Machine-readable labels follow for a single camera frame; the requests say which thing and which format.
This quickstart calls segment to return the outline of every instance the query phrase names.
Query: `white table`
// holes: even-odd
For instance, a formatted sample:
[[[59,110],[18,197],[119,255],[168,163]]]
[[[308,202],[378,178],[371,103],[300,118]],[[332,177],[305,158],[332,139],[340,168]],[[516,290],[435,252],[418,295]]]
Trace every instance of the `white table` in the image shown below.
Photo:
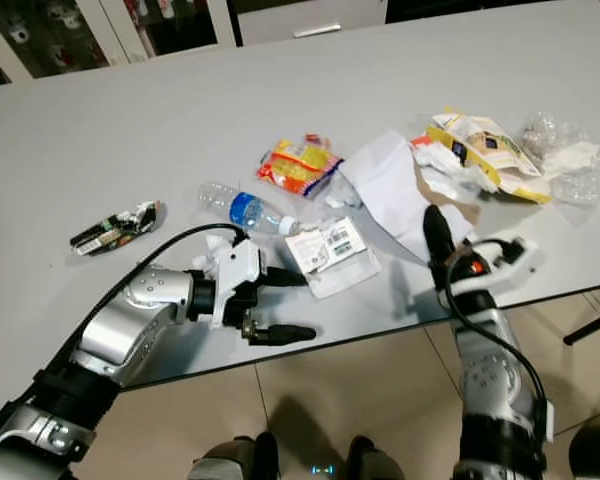
[[[135,261],[217,220],[196,203],[201,182],[240,185],[299,214],[307,203],[254,179],[278,138],[325,133],[347,156],[389,127],[418,134],[448,104],[512,133],[550,111],[600,142],[600,3],[487,10],[0,87],[0,406]],[[155,233],[97,258],[70,253],[72,235],[147,199],[169,208]],[[189,324],[166,332],[136,382],[443,319],[428,270],[357,217],[381,274],[323,301],[306,288],[261,296],[261,318],[313,325],[314,342],[248,347],[234,330]],[[487,201],[478,233],[505,231],[540,243],[548,260],[500,305],[600,286],[600,208],[575,227],[551,205]],[[203,245],[183,242],[161,262],[188,268]]]

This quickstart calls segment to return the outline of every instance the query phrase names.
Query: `plastic bottle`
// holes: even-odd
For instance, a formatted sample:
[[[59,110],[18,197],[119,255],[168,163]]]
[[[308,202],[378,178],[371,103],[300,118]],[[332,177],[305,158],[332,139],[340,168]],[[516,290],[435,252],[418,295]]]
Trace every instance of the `plastic bottle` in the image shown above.
[[[290,235],[300,230],[299,222],[283,215],[264,200],[227,187],[218,182],[207,182],[198,190],[198,199],[205,208],[245,230],[258,233]]]

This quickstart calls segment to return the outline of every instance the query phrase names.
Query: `drawer handle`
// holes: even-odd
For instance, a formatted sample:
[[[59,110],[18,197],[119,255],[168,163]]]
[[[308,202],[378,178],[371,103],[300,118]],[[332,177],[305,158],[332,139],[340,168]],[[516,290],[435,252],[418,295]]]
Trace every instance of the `drawer handle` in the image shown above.
[[[313,37],[314,35],[322,35],[323,33],[338,32],[342,27],[339,23],[332,23],[331,25],[325,25],[324,27],[309,28],[307,30],[301,30],[293,34],[294,38]]]

